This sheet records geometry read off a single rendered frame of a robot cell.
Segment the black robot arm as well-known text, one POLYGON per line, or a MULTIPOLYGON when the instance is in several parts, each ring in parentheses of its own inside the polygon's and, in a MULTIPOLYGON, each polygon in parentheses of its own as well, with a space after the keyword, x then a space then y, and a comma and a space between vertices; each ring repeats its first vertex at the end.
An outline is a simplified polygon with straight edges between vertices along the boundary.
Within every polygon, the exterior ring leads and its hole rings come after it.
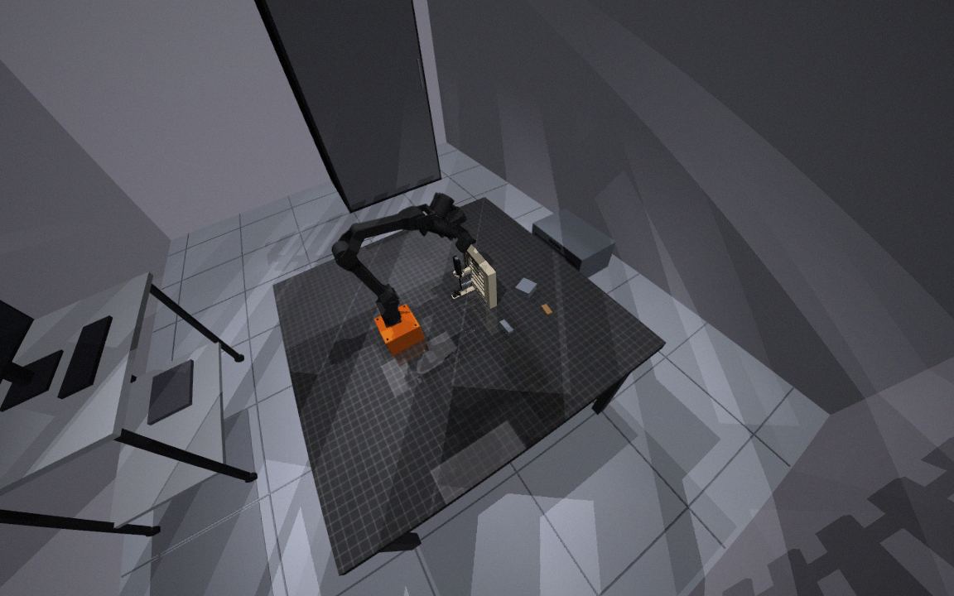
POLYGON ((373 293, 378 296, 376 305, 381 312, 385 327, 393 327, 402 322, 400 309, 400 296, 389 283, 383 286, 376 276, 369 272, 367 267, 356 257, 359 254, 361 243, 366 238, 374 235, 393 233, 397 230, 420 230, 421 235, 426 233, 440 233, 448 220, 450 227, 457 230, 456 226, 466 222, 467 218, 458 206, 453 206, 454 200, 441 192, 435 193, 431 206, 422 204, 422 206, 410 206, 400 211, 400 214, 368 220, 364 223, 355 223, 347 233, 341 235, 340 240, 333 244, 332 252, 338 267, 347 269, 348 272, 354 272, 359 279, 366 283, 373 293), (424 214, 426 212, 428 215, 424 214), (448 211, 450 213, 448 214, 448 211), (444 219, 441 219, 444 218, 444 219))

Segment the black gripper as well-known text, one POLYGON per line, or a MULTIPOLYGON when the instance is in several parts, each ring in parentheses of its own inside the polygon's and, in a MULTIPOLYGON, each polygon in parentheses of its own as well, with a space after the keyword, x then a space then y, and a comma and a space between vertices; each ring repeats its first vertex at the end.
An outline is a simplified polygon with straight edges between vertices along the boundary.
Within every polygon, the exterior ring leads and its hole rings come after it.
MULTIPOLYGON (((448 223, 448 220, 444 219, 444 222, 448 223)), ((453 238, 458 238, 457 242, 455 242, 455 247, 459 249, 459 252, 467 252, 467 248, 470 247, 470 244, 476 243, 476 240, 474 240, 472 235, 469 234, 469 231, 467 231, 461 225, 456 227, 458 228, 457 230, 451 228, 451 224, 448 223, 448 225, 444 226, 443 230, 438 234, 441 238, 443 238, 445 235, 448 237, 448 240, 451 241, 453 241, 453 238)))

